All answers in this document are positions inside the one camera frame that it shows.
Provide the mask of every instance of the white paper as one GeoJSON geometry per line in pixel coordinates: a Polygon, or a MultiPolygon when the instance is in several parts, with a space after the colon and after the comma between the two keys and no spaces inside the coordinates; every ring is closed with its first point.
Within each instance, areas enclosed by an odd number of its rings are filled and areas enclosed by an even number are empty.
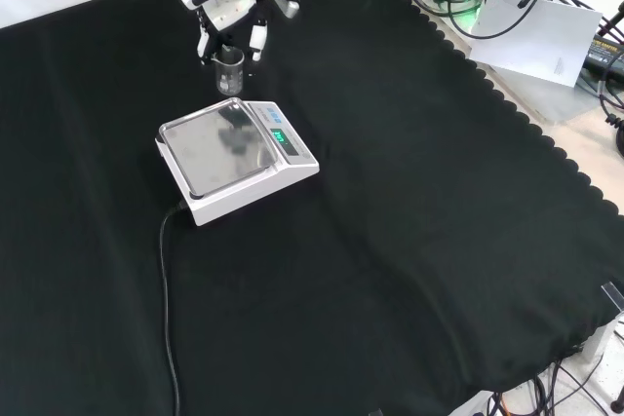
{"type": "MultiPolygon", "coordinates": [[[[518,8],[518,2],[487,0],[472,33],[488,36],[508,28],[525,11],[518,8]]],[[[473,41],[470,58],[573,87],[601,16],[592,10],[538,0],[510,32],[494,39],[473,41]]]]}

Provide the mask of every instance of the glass beaker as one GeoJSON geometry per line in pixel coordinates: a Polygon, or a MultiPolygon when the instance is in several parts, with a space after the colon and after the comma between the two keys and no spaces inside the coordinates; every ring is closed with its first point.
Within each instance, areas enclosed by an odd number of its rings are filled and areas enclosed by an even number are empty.
{"type": "Polygon", "coordinates": [[[216,73],[216,88],[227,96],[240,93],[243,89],[243,51],[223,45],[213,54],[212,61],[216,73]]]}

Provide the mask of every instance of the green digital display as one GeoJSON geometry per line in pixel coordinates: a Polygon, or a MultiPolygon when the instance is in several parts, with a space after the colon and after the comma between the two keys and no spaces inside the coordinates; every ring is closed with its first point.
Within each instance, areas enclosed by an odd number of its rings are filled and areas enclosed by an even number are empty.
{"type": "Polygon", "coordinates": [[[284,131],[282,131],[281,129],[271,129],[271,132],[273,133],[276,141],[284,149],[287,155],[299,156],[289,138],[284,134],[284,131]]]}

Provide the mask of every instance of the black tablecloth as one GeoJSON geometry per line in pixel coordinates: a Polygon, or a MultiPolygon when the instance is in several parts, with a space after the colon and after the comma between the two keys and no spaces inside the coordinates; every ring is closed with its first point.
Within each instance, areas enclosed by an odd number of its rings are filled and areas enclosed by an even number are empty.
{"type": "MultiPolygon", "coordinates": [[[[270,18],[243,97],[321,164],[172,223],[185,411],[444,415],[615,315],[624,225],[408,0],[270,18]]],[[[97,0],[0,32],[0,412],[167,415],[153,138],[220,100],[177,0],[97,0]]]]}

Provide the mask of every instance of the digital scale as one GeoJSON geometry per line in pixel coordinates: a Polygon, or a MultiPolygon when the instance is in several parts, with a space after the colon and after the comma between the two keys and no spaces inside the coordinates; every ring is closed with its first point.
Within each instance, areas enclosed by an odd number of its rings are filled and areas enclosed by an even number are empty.
{"type": "Polygon", "coordinates": [[[156,144],[198,226],[319,171],[274,102],[226,99],[164,124],[156,144]]]}

